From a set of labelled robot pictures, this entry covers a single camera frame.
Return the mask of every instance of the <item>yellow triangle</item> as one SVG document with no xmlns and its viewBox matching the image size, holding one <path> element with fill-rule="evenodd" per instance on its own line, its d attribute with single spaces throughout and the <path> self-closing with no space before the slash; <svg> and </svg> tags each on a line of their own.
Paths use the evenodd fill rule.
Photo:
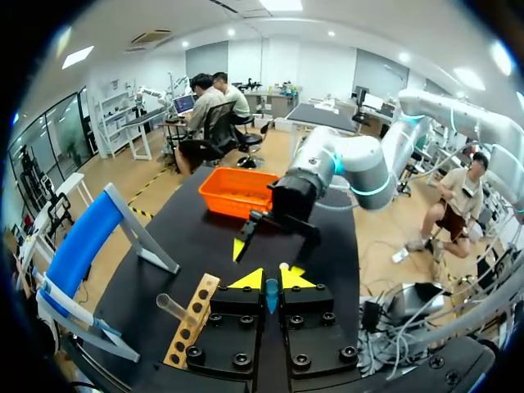
<svg viewBox="0 0 524 393">
<path fill-rule="evenodd" d="M 292 266 L 291 269 L 289 269 L 289 271 L 295 274 L 296 276 L 301 276 L 305 273 L 305 270 L 299 268 L 298 266 Z"/>
<path fill-rule="evenodd" d="M 262 268 L 258 268 L 253 273 L 249 273 L 245 277 L 231 284 L 229 288 L 242 289 L 243 287 L 251 287 L 253 289 L 260 289 L 262 287 L 263 272 L 264 270 Z"/>
<path fill-rule="evenodd" d="M 245 245 L 246 243 L 244 243 L 242 240 L 233 239 L 233 262 L 237 262 L 237 258 L 244 249 Z"/>
<path fill-rule="evenodd" d="M 282 275 L 282 288 L 288 289 L 298 286 L 300 288 L 312 288 L 316 287 L 311 282 L 304 280 L 302 277 L 297 276 L 296 274 L 290 272 L 287 269 L 280 269 L 280 274 Z"/>
</svg>

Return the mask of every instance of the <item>clear test tube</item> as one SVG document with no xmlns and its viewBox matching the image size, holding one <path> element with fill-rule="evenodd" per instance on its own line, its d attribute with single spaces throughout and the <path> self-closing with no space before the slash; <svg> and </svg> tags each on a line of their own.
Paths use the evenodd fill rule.
<svg viewBox="0 0 524 393">
<path fill-rule="evenodd" d="M 186 309 L 171 299 L 167 293 L 161 293 L 156 297 L 156 305 L 173 315 L 175 318 L 184 321 L 191 326 L 196 326 L 198 324 L 197 319 L 192 317 Z"/>
</svg>

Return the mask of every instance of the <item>orange plastic crate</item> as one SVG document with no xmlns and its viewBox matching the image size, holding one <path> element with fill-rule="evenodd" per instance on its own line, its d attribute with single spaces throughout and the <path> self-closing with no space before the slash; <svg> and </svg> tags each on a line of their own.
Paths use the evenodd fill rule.
<svg viewBox="0 0 524 393">
<path fill-rule="evenodd" d="M 198 192 L 206 200 L 209 210 L 248 219 L 251 210 L 271 210 L 271 190 L 268 189 L 268 184 L 275 180 L 278 180 L 276 174 L 217 168 Z"/>
</svg>

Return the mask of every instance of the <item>man in white shirt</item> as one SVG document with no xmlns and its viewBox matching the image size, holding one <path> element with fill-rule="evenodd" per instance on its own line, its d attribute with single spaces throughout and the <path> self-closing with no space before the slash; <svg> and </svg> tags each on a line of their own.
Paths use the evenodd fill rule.
<svg viewBox="0 0 524 393">
<path fill-rule="evenodd" d="M 431 242 L 433 255 L 440 260 L 443 250 L 459 258 L 466 258 L 470 252 L 470 242 L 465 231 L 469 231 L 478 220 L 484 195 L 481 177 L 488 169 L 489 161 L 478 152 L 473 155 L 470 169 L 451 170 L 437 185 L 442 198 L 426 213 L 422 223 L 420 238 L 406 246 L 409 251 L 421 251 L 427 245 L 433 225 L 438 223 L 449 231 L 451 242 L 434 240 Z"/>
<path fill-rule="evenodd" d="M 251 114 L 244 94 L 233 85 L 228 84 L 228 75 L 225 72 L 217 72 L 213 75 L 213 87 L 224 94 L 226 102 L 236 102 L 233 108 L 232 123 L 244 124 L 246 118 Z"/>
<path fill-rule="evenodd" d="M 204 128 L 207 113 L 210 108 L 224 104 L 226 99 L 224 95 L 213 88 L 213 79 L 208 74 L 198 74 L 191 81 L 191 89 L 198 96 L 191 114 L 191 119 L 187 122 L 188 132 L 199 138 L 199 132 Z M 210 126 L 213 127 L 221 111 L 213 112 Z M 174 158 L 180 173 L 189 176 L 204 160 L 208 160 L 209 152 L 201 149 L 200 145 L 193 140 L 181 141 L 178 148 L 174 151 Z"/>
</svg>

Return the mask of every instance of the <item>white shelving unit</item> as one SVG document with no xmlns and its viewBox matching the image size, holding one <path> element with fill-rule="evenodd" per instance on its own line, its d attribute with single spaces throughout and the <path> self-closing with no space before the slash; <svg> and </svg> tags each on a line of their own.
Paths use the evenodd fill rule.
<svg viewBox="0 0 524 393">
<path fill-rule="evenodd" d="M 97 108 L 98 129 L 102 137 L 103 148 L 113 157 L 119 149 L 129 143 L 129 139 L 134 140 L 140 136 L 138 127 L 127 129 L 127 131 L 122 127 L 135 118 L 133 106 L 129 105 L 130 99 L 128 92 L 123 91 L 93 103 Z M 129 106 L 120 109 L 123 100 L 127 101 Z"/>
</svg>

